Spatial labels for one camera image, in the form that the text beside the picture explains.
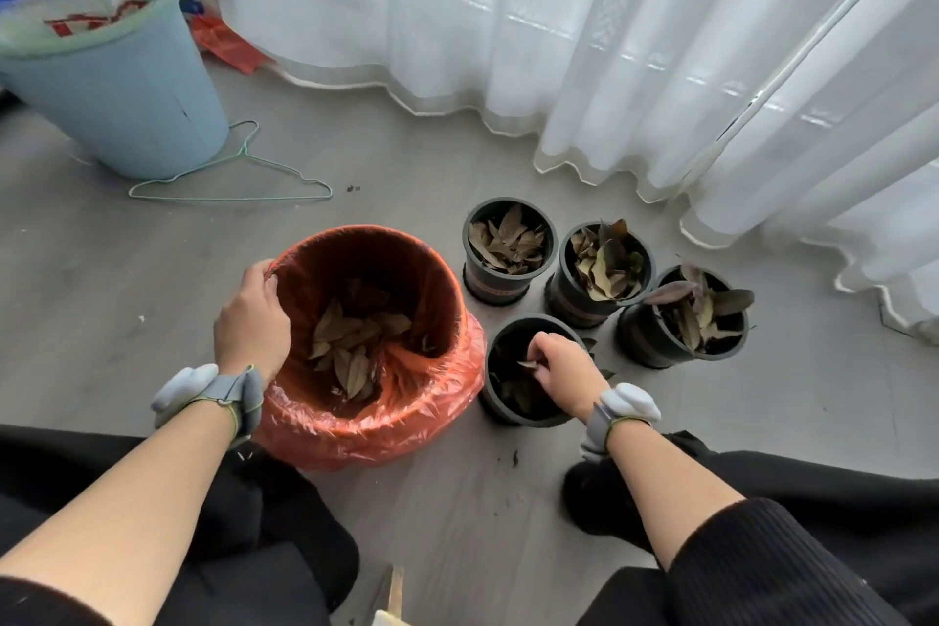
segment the trash bin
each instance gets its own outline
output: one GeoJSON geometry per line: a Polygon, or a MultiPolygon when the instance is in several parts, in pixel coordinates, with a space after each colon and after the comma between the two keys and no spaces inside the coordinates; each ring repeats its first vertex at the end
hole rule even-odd
{"type": "Polygon", "coordinates": [[[165,179],[204,164],[228,135],[179,0],[151,0],[68,37],[0,40],[0,87],[132,179],[165,179]]]}

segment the black pants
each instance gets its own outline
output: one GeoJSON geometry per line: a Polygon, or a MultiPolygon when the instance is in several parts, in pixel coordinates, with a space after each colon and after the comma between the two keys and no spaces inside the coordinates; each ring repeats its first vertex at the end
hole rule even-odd
{"type": "MultiPolygon", "coordinates": [[[[686,431],[667,438],[744,496],[779,502],[911,623],[939,623],[939,479],[888,478],[749,450],[716,453],[686,431]]],[[[576,473],[564,495],[574,522],[651,552],[613,461],[578,466],[576,473]]],[[[620,570],[580,622],[621,623],[670,623],[664,573],[620,570]]]]}
{"type": "MultiPolygon", "coordinates": [[[[0,554],[141,440],[0,426],[0,554]]],[[[329,626],[358,575],[355,541],[296,470],[251,444],[239,452],[209,488],[157,623],[329,626]]]]}

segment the sheer curtain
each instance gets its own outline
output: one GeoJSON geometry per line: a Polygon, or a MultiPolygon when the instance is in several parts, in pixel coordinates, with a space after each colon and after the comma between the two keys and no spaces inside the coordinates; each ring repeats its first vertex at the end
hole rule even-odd
{"type": "Polygon", "coordinates": [[[889,288],[918,323],[939,314],[939,0],[832,17],[844,2],[218,0],[296,83],[387,85],[417,114],[475,107],[497,133],[539,133],[536,168],[629,170],[647,201],[700,176],[683,220],[697,242],[761,226],[837,246],[840,286],[889,288]]]}

